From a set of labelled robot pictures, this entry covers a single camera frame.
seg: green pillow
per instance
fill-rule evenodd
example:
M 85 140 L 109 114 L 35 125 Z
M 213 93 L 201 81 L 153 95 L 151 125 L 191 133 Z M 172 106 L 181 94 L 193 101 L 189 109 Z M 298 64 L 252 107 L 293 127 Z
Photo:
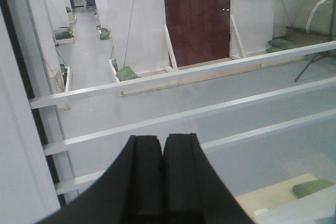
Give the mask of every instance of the green pillow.
M 108 31 L 106 28 L 101 28 L 100 32 L 101 32 L 99 35 L 100 39 L 104 40 L 110 38 L 110 31 Z
M 60 33 L 55 34 L 55 38 L 56 40 L 60 40 L 60 39 L 71 39 L 71 33 L 68 31 L 62 31 Z
M 333 185 L 334 183 L 329 180 L 317 179 L 293 186 L 293 193 L 300 199 Z
M 268 42 L 272 47 L 277 47 L 282 50 L 292 49 L 298 47 L 294 43 L 285 39 L 272 39 Z
M 116 76 L 120 81 L 127 81 L 132 80 L 135 78 L 140 78 L 136 73 L 133 72 L 133 70 L 129 66 L 125 66 L 122 69 L 120 69 Z
M 282 49 L 278 47 L 270 47 L 266 49 L 266 52 L 279 52 L 279 51 L 282 51 Z

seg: white horizontal bar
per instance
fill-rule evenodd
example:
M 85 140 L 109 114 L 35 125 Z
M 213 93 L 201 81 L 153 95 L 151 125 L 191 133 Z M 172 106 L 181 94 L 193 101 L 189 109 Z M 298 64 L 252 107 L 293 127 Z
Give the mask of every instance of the white horizontal bar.
M 82 189 L 89 186 L 92 182 L 96 181 L 105 171 L 91 173 L 74 179 L 61 181 L 55 185 L 57 195 L 65 194 L 70 191 Z
M 125 91 L 127 89 L 134 89 L 139 86 L 143 88 L 144 85 L 152 86 L 153 84 L 161 84 L 169 81 L 182 80 L 184 78 L 199 77 L 200 75 L 215 74 L 223 71 L 236 70 L 244 67 L 255 66 L 258 64 L 269 65 L 277 59 L 282 59 L 283 61 L 290 61 L 291 59 L 297 56 L 303 56 L 313 54 L 315 52 L 328 51 L 332 49 L 336 49 L 336 41 L 306 47 L 294 48 L 280 52 L 273 52 L 266 55 L 253 56 L 234 61 L 225 61 L 212 65 L 184 69 L 170 73 L 163 73 L 156 76 L 137 78 L 134 80 L 123 81 L 119 83 L 110 83 L 91 88 L 72 90 L 67 93 L 46 95 L 43 97 L 30 99 L 30 107 L 32 109 L 43 108 L 46 106 L 51 106 L 59 103 L 66 103 L 75 100 L 95 97 L 98 95 L 109 94 L 111 92 L 120 92 Z
M 280 89 L 276 91 L 271 91 L 263 94 L 257 94 L 257 95 L 252 95 L 250 97 L 245 97 L 233 101 L 227 101 L 223 103 L 218 103 L 210 106 L 205 106 L 193 110 L 188 110 L 188 111 L 183 111 L 175 114 L 170 114 L 166 116 L 161 116 L 159 118 L 154 118 L 154 119 L 149 119 L 137 123 L 132 123 L 128 125 L 123 125 L 120 127 L 115 127 L 112 129 L 108 129 L 105 131 L 99 131 L 99 132 L 94 132 L 90 133 L 87 135 L 82 135 L 82 136 L 77 136 L 69 139 L 65 139 L 64 141 L 59 141 L 55 143 L 50 143 L 44 146 L 44 151 L 46 156 L 64 152 L 69 150 L 70 145 L 78 144 L 84 141 L 88 140 L 93 140 L 99 137 L 104 137 L 124 131 L 129 131 L 133 129 L 138 129 L 141 127 L 145 126 L 150 126 L 150 125 L 155 125 L 163 122 L 168 122 L 176 119 L 181 119 L 185 118 L 188 116 L 200 116 L 210 114 L 210 113 L 218 113 L 218 112 L 223 112 L 223 111 L 228 111 L 237 109 L 237 108 L 242 108 L 244 106 L 250 106 L 253 104 L 261 103 L 261 102 L 266 102 L 274 99 L 279 99 L 279 98 L 284 98 L 284 97 L 289 97 L 292 95 L 298 95 L 301 93 L 313 91 L 313 90 L 319 90 L 322 88 L 327 88 L 332 85 L 336 84 L 336 77 L 329 78 L 329 79 L 324 79 L 321 81 L 316 81 L 316 82 L 311 82 L 307 84 L 302 84 L 290 88 L 285 88 L 285 89 Z
M 274 125 L 270 125 L 267 127 L 259 128 L 256 130 L 224 137 L 218 140 L 213 140 L 210 142 L 202 143 L 201 148 L 205 153 L 209 153 L 211 151 L 217 151 L 220 147 L 223 147 L 225 144 L 232 143 L 235 141 L 240 141 L 244 139 L 253 139 L 259 136 L 267 136 L 274 133 L 279 133 L 283 131 L 288 131 L 291 129 L 295 129 L 304 125 L 309 125 L 312 123 L 321 122 L 330 118 L 334 118 L 336 116 L 336 109 L 324 111 L 320 113 L 316 113 L 309 116 L 304 116 L 302 118 L 286 121 L 283 123 L 278 123 Z M 74 179 L 70 179 L 64 182 L 60 182 L 56 184 L 56 192 L 58 195 L 68 193 L 73 190 L 77 190 L 83 188 L 87 185 L 90 185 L 95 180 L 97 180 L 105 171 L 101 170 L 96 173 L 84 175 L 81 177 L 77 177 Z
M 244 133 L 239 133 L 239 134 L 236 134 L 236 135 L 232 135 L 232 136 L 224 137 L 224 138 L 221 138 L 221 139 L 209 141 L 209 142 L 206 142 L 206 143 L 202 143 L 201 147 L 202 147 L 202 149 L 204 150 L 205 153 L 209 153 L 209 152 L 212 152 L 212 151 L 219 150 L 220 146 L 223 146 L 223 145 L 228 144 L 228 143 L 244 140 L 244 139 L 247 139 L 247 138 L 253 139 L 253 138 L 261 137 L 261 136 L 265 137 L 269 134 L 288 131 L 288 130 L 295 129 L 295 128 L 298 128 L 298 127 L 301 127 L 301 126 L 304 126 L 304 125 L 309 125 L 311 123 L 321 122 L 321 121 L 324 121 L 324 120 L 327 120 L 327 119 L 330 119 L 330 118 L 334 118 L 334 117 L 336 117 L 336 109 L 316 113 L 316 114 L 313 114 L 313 115 L 307 115 L 307 116 L 304 116 L 302 118 L 298 118 L 298 119 L 286 121 L 286 122 L 283 122 L 283 123 L 278 123 L 278 124 L 274 124 L 274 125 L 271 125 L 271 126 L 262 127 L 262 128 L 256 129 L 256 130 L 247 131 L 247 132 L 244 132 Z

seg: brown door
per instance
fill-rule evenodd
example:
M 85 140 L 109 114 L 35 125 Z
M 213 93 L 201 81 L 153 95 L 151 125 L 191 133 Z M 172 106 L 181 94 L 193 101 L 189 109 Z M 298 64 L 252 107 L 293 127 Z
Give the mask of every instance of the brown door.
M 165 0 L 177 65 L 229 57 L 230 0 Z

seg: tripod leg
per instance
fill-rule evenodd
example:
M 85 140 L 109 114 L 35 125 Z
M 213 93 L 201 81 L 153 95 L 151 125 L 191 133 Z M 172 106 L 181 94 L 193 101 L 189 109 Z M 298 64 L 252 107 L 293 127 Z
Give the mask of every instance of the tripod leg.
M 299 73 L 299 75 L 295 78 L 294 82 L 297 82 L 299 78 L 303 75 L 303 73 L 306 71 L 306 69 L 314 62 L 317 55 L 319 55 L 319 52 L 314 55 L 314 57 L 308 62 L 308 64 L 304 67 L 304 69 Z

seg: gray floor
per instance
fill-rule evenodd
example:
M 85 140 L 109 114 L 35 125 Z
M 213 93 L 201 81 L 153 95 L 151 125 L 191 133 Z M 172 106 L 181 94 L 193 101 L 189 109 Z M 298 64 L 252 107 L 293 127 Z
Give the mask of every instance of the gray floor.
M 111 82 L 108 59 L 112 40 L 101 41 L 93 13 L 77 13 L 76 43 L 58 47 L 73 69 L 74 89 Z M 234 100 L 267 91 L 334 77 L 332 58 L 313 64 L 299 82 L 294 78 L 305 61 L 119 97 L 118 93 L 71 103 L 60 117 L 67 138 L 106 130 L 159 116 Z M 104 137 L 70 150 L 76 176 L 105 169 L 130 134 L 152 134 L 164 143 L 169 133 L 196 132 L 201 142 L 215 140 L 336 107 L 336 88 L 257 104 L 207 117 L 185 118 Z M 276 134 L 272 138 L 228 144 L 208 154 L 222 180 L 240 195 L 311 172 L 336 182 L 335 120 Z

